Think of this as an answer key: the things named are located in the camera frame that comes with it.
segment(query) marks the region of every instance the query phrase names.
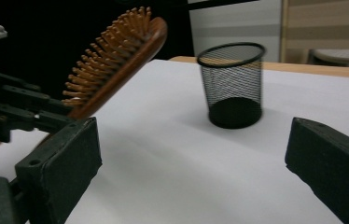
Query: hairbrush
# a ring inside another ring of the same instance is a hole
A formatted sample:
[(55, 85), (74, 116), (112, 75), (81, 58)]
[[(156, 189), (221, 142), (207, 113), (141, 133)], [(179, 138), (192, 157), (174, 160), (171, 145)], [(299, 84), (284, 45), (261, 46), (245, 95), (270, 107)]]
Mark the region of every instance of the hairbrush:
[(126, 11), (101, 32), (66, 82), (63, 104), (72, 106), (68, 117), (84, 119), (95, 113), (163, 46), (166, 22), (151, 18), (150, 8)]

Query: wall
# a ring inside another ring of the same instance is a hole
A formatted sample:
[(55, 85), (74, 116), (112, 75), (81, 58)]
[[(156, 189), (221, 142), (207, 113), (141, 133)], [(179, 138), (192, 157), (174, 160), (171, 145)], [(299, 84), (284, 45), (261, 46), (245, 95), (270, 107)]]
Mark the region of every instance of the wall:
[(256, 42), (267, 48), (264, 61), (279, 62), (281, 4), (259, 0), (190, 11), (195, 55), (220, 44)]

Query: white table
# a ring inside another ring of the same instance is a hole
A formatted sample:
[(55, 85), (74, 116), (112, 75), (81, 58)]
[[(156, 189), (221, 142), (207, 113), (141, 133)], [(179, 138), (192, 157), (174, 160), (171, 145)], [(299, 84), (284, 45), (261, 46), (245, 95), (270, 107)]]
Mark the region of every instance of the white table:
[[(211, 124), (199, 65), (155, 60), (96, 113), (104, 165), (67, 223), (341, 223), (287, 170), (294, 117), (349, 135), (349, 78), (265, 70), (263, 117)], [(45, 134), (12, 132), (0, 176)]]

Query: pen holder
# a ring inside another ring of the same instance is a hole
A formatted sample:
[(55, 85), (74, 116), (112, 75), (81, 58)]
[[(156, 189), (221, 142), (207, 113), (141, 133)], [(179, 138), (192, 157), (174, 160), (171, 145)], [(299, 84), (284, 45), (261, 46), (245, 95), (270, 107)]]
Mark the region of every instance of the pen holder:
[(209, 119), (213, 124), (239, 129), (260, 119), (264, 53), (265, 48), (260, 44), (231, 43), (198, 55)]

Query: wooden table edge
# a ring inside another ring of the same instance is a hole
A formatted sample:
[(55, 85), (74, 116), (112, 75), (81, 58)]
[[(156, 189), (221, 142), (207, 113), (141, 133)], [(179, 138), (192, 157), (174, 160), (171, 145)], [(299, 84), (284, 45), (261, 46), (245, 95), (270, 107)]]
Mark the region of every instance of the wooden table edge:
[[(197, 62), (195, 57), (188, 57), (188, 56), (173, 57), (169, 61), (181, 62), (181, 63)], [(273, 71), (282, 71), (282, 72), (307, 73), (307, 74), (324, 75), (324, 76), (349, 77), (349, 67), (264, 62), (263, 69), (273, 70)]]

